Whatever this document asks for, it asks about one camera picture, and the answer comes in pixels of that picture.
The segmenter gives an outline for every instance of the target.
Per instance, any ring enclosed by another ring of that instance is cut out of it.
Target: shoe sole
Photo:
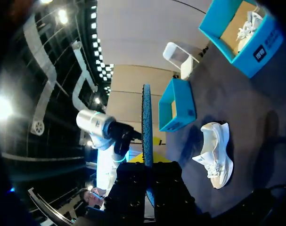
[[[234,168],[234,163],[228,157],[228,154],[227,154],[227,145],[228,145],[228,142],[229,142],[229,124],[228,123],[224,123],[223,125],[221,125],[221,127],[222,127],[222,131],[223,131],[223,141],[224,141],[224,147],[225,147],[226,161],[228,162],[228,166],[229,166],[228,176],[227,176],[226,180],[221,185],[221,187],[224,187],[226,185],[226,183],[228,182],[228,180],[230,179],[231,175],[232,175],[233,168]]]

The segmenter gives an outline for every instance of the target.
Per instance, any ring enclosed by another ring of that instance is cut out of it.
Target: blue box
[[[175,101],[176,116],[172,118],[172,102]],[[172,79],[158,102],[159,130],[176,131],[196,120],[190,83]]]
[[[275,54],[283,42],[283,36],[275,19],[268,14],[263,18],[249,42],[235,56],[220,39],[243,0],[214,0],[199,29],[224,54],[228,61],[247,77],[253,77]],[[253,5],[253,0],[245,0]]]

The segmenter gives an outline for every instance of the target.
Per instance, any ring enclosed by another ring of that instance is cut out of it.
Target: dark floor
[[[178,161],[197,206],[223,213],[254,188],[286,183],[286,43],[251,79],[212,45],[190,77],[197,120],[167,133],[167,158]],[[203,145],[202,125],[227,121],[233,175],[214,189],[204,167],[191,157]]]

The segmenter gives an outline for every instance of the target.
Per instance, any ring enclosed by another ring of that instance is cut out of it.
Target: ceiling light
[[[12,112],[10,102],[5,98],[0,97],[0,121],[7,119]]]
[[[96,104],[100,104],[101,102],[100,102],[100,99],[99,98],[95,98],[95,102],[96,102]]]
[[[64,9],[61,9],[58,11],[58,15],[59,15],[60,22],[62,24],[66,24],[68,21],[66,11]]]
[[[86,145],[91,147],[93,145],[93,143],[91,140],[89,140],[89,141],[87,141]]]
[[[42,4],[49,4],[51,3],[53,0],[40,0]]]

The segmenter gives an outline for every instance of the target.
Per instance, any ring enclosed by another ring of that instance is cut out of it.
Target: shoelace
[[[216,178],[220,175],[221,166],[220,164],[205,165],[205,169],[208,171],[208,178]]]
[[[243,28],[239,28],[239,32],[237,34],[237,39],[244,39],[248,34],[253,32],[255,29],[252,26],[252,23],[249,21],[246,21],[243,25]]]

